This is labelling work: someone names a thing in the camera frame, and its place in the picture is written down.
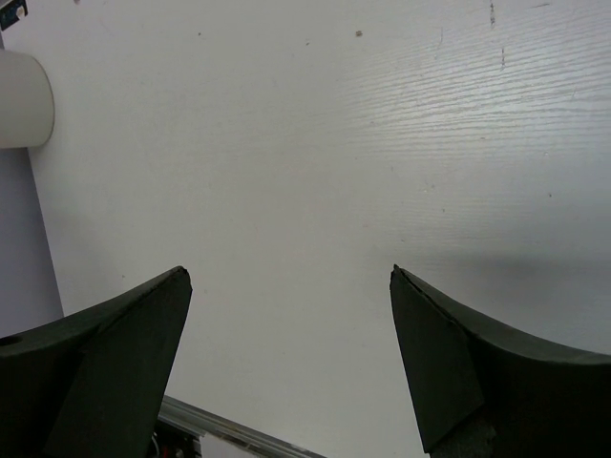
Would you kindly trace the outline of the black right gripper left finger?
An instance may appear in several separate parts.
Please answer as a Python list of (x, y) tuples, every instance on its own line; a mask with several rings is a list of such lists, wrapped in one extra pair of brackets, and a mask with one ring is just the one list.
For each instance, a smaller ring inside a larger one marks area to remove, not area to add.
[(191, 297), (178, 266), (2, 338), (2, 456), (146, 456)]

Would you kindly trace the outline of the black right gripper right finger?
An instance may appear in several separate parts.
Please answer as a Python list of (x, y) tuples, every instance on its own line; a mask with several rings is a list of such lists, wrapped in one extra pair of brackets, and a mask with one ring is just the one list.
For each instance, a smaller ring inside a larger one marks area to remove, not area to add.
[(606, 457), (610, 359), (553, 343), (395, 267), (390, 300), (431, 457)]

